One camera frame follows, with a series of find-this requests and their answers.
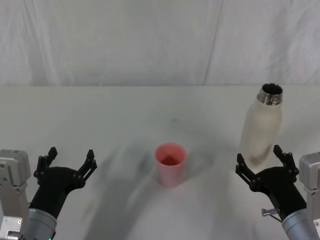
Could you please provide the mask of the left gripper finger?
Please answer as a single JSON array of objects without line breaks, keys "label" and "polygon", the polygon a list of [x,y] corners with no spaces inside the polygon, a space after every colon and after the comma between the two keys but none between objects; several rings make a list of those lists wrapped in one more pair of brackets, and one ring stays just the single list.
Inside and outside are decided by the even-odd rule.
[{"label": "left gripper finger", "polygon": [[36,170],[33,173],[33,176],[36,178],[40,178],[44,175],[45,171],[50,167],[53,160],[58,155],[58,151],[56,147],[51,147],[47,155],[39,156]]},{"label": "left gripper finger", "polygon": [[83,165],[78,169],[75,179],[78,184],[85,184],[87,179],[97,169],[97,163],[95,160],[94,151],[89,149],[86,155],[86,159]]}]

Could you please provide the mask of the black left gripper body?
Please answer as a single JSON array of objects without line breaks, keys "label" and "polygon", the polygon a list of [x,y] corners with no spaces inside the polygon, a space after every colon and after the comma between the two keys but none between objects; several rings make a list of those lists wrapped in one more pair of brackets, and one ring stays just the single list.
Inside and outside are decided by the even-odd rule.
[{"label": "black left gripper body", "polygon": [[44,211],[58,218],[68,194],[81,189],[86,179],[77,170],[67,167],[49,167],[33,174],[39,185],[29,208]]}]

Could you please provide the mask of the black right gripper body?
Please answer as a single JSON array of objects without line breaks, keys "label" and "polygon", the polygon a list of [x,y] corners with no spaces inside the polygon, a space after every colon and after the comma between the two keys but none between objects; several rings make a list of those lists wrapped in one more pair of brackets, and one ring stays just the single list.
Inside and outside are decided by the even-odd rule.
[{"label": "black right gripper body", "polygon": [[250,175],[250,189],[265,194],[277,209],[281,220],[307,208],[307,203],[295,186],[299,170],[277,166]]}]

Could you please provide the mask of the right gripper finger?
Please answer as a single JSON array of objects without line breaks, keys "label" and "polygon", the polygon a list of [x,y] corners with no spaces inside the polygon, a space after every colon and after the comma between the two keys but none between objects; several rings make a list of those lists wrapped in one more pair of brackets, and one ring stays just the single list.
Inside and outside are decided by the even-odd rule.
[{"label": "right gripper finger", "polygon": [[281,161],[283,167],[285,167],[288,173],[292,176],[294,181],[297,180],[299,169],[296,167],[293,154],[291,152],[285,153],[279,145],[273,147],[273,153]]},{"label": "right gripper finger", "polygon": [[252,192],[259,192],[261,188],[261,179],[258,174],[252,172],[245,163],[241,153],[237,154],[237,165],[235,173],[249,186]]}]

